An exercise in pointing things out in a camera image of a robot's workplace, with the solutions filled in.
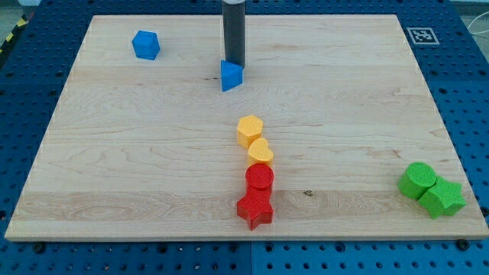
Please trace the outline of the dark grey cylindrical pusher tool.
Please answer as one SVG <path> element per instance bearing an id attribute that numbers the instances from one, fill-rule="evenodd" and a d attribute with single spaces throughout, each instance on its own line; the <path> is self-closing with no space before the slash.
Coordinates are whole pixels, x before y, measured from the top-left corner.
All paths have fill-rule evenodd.
<path id="1" fill-rule="evenodd" d="M 223 0 L 225 60 L 245 67 L 245 0 Z"/>

